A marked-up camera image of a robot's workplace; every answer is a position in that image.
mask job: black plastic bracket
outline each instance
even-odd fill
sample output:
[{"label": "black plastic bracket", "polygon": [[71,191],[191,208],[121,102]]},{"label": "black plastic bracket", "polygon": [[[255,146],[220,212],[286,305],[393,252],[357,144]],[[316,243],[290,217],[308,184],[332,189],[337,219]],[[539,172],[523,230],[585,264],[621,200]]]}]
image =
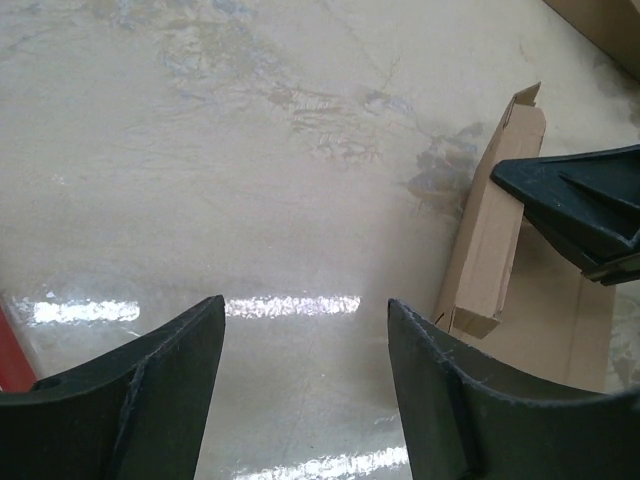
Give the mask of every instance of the black plastic bracket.
[{"label": "black plastic bracket", "polygon": [[586,278],[604,285],[640,279],[640,145],[505,160],[491,178]]}]

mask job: concrete floor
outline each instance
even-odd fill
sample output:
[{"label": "concrete floor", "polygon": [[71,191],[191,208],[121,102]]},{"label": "concrete floor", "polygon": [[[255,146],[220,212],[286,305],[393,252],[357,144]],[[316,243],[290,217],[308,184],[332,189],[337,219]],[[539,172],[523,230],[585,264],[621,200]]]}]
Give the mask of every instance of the concrete floor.
[{"label": "concrete floor", "polygon": [[537,81],[543,155],[638,141],[638,85],[541,0],[2,2],[0,291],[39,374],[221,293],[198,479],[410,478],[386,300],[431,311]]}]

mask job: polished floor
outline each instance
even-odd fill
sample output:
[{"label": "polished floor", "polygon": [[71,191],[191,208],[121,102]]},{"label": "polished floor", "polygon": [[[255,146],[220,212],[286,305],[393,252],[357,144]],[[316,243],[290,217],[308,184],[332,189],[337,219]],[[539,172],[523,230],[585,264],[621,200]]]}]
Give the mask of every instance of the polished floor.
[{"label": "polished floor", "polygon": [[3,1],[0,292],[38,373],[220,293],[199,480],[410,478],[386,301],[431,311],[537,81],[543,155],[638,141],[640,87],[541,0]]}]

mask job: black plastic part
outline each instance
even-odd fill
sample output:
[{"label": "black plastic part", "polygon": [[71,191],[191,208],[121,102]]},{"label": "black plastic part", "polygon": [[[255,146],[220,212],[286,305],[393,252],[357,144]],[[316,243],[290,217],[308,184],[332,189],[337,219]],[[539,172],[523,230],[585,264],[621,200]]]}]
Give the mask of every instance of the black plastic part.
[{"label": "black plastic part", "polygon": [[413,478],[640,478],[640,389],[602,395],[505,365],[389,302]]},{"label": "black plastic part", "polygon": [[0,478],[192,479],[224,329],[224,300],[209,298],[31,392],[0,394]]},{"label": "black plastic part", "polygon": [[640,145],[506,160],[491,178],[585,277],[604,285],[640,278]]}]

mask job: cardboard box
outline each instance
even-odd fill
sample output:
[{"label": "cardboard box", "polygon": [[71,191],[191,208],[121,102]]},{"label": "cardboard box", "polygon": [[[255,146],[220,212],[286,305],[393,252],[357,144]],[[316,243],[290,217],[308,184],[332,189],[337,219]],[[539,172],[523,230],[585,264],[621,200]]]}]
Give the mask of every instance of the cardboard box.
[{"label": "cardboard box", "polygon": [[544,0],[640,80],[640,0]]},{"label": "cardboard box", "polygon": [[502,160],[538,156],[539,87],[513,96],[478,165],[433,318],[520,370],[602,391],[615,288],[584,279],[489,178]]}]

